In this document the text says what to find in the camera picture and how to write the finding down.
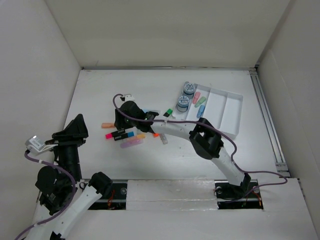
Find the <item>yellow cap translucent marker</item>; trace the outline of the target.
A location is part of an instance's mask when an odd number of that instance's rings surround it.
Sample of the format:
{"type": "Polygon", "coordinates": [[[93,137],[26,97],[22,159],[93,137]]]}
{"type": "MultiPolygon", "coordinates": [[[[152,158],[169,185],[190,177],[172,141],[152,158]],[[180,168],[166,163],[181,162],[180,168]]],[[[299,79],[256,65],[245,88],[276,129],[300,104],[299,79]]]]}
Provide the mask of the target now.
{"type": "Polygon", "coordinates": [[[135,141],[135,140],[139,140],[139,139],[144,139],[145,137],[146,137],[146,135],[144,133],[140,133],[140,134],[137,134],[135,136],[127,138],[126,141],[127,142],[135,141]]]}

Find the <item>purple translucent marker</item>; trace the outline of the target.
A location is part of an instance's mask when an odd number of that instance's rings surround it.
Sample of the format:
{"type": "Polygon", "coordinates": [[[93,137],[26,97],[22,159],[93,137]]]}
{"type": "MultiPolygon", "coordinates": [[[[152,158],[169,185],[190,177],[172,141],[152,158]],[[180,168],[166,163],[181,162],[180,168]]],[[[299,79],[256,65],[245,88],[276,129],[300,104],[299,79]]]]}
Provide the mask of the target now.
{"type": "Polygon", "coordinates": [[[142,144],[143,142],[144,142],[143,139],[134,139],[134,140],[130,140],[130,141],[126,141],[126,142],[121,143],[120,147],[122,149],[125,149],[125,148],[129,148],[129,147],[133,147],[133,146],[142,144]]]}

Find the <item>blue cap clear marker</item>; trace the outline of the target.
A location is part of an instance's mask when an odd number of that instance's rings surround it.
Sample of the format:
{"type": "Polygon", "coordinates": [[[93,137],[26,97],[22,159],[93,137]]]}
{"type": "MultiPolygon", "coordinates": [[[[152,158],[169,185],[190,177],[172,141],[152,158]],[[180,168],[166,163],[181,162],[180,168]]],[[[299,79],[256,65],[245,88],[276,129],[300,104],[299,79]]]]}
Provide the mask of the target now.
{"type": "Polygon", "coordinates": [[[156,109],[146,109],[146,108],[143,108],[142,110],[143,110],[144,113],[154,112],[154,113],[158,113],[159,115],[161,114],[161,111],[160,111],[160,110],[156,110],[156,109]]]}

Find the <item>orange cap clear marker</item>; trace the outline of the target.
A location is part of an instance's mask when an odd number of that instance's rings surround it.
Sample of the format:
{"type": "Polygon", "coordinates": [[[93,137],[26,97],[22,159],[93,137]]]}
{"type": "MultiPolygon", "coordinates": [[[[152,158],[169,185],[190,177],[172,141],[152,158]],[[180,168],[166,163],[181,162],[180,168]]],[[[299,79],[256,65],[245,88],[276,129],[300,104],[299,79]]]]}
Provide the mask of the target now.
{"type": "Polygon", "coordinates": [[[168,144],[168,139],[165,134],[161,133],[159,134],[159,137],[164,145],[168,144]]]}

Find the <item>green cap black highlighter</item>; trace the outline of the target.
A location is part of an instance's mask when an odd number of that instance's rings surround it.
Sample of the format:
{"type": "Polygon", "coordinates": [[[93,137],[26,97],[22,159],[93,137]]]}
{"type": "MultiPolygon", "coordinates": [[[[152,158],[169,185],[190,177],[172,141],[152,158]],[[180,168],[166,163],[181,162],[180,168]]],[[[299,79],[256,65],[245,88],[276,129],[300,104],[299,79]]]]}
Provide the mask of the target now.
{"type": "Polygon", "coordinates": [[[173,110],[171,108],[169,108],[164,114],[163,116],[168,118],[169,116],[171,116],[173,113],[173,110]]]}

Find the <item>blue patterned tape roll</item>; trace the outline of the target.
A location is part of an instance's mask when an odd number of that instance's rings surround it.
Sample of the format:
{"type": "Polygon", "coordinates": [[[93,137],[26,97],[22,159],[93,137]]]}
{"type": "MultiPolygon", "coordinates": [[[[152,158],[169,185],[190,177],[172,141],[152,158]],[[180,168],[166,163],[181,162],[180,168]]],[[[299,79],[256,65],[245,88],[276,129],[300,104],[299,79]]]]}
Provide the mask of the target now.
{"type": "Polygon", "coordinates": [[[183,94],[185,96],[193,96],[196,91],[196,86],[194,83],[186,82],[183,86],[183,94]]]}

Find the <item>pink eraser case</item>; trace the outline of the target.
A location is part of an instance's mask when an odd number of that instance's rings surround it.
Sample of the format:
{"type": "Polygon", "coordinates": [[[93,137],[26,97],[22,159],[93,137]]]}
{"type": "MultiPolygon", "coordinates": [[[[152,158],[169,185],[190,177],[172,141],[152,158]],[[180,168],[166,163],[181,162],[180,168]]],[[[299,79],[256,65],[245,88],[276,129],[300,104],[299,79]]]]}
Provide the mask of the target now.
{"type": "Polygon", "coordinates": [[[195,105],[199,99],[199,97],[201,96],[201,93],[199,91],[195,92],[193,99],[192,99],[192,103],[195,105]]]}

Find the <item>blue eraser case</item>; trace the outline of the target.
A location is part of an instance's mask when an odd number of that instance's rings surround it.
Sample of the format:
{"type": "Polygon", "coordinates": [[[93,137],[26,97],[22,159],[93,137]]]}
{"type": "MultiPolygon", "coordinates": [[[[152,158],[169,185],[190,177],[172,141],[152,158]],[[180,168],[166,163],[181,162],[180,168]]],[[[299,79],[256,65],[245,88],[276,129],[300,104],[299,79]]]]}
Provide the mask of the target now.
{"type": "Polygon", "coordinates": [[[203,104],[199,106],[198,112],[197,112],[197,115],[196,115],[197,118],[201,118],[203,116],[204,111],[205,111],[205,107],[206,106],[203,105],[203,104]]]}

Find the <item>green eraser case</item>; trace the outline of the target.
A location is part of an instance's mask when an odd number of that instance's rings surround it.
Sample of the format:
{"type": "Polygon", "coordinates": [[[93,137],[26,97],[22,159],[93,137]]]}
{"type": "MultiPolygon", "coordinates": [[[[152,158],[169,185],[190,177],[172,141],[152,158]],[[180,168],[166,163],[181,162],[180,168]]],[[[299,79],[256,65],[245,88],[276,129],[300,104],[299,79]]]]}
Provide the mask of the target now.
{"type": "Polygon", "coordinates": [[[198,108],[199,106],[201,106],[205,101],[207,100],[206,97],[202,96],[198,99],[198,101],[196,102],[196,104],[194,105],[195,108],[198,108]]]}

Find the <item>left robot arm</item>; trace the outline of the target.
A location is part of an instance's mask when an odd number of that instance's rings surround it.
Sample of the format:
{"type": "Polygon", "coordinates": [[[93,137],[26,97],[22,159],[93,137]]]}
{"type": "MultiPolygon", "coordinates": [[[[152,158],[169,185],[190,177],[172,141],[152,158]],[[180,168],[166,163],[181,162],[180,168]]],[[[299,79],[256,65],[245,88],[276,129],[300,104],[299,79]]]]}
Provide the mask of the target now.
{"type": "Polygon", "coordinates": [[[35,135],[25,142],[25,158],[42,165],[35,183],[40,195],[27,240],[65,240],[92,204],[111,194],[113,181],[97,172],[74,199],[82,179],[78,148],[88,136],[84,117],[78,114],[50,140],[41,141],[35,135]]]}

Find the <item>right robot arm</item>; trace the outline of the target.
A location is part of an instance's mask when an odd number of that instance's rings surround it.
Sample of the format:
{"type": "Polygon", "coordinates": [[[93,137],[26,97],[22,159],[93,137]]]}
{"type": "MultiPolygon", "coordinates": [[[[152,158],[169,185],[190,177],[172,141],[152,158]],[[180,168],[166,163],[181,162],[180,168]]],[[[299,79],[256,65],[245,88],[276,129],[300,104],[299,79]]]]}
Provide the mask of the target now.
{"type": "Polygon", "coordinates": [[[240,170],[227,153],[222,137],[225,135],[215,129],[210,122],[201,117],[197,121],[176,120],[159,115],[157,112],[144,112],[132,101],[115,107],[115,123],[118,129],[135,127],[144,133],[171,135],[190,141],[196,154],[212,161],[224,174],[233,199],[243,198],[249,192],[251,177],[240,170]]]}

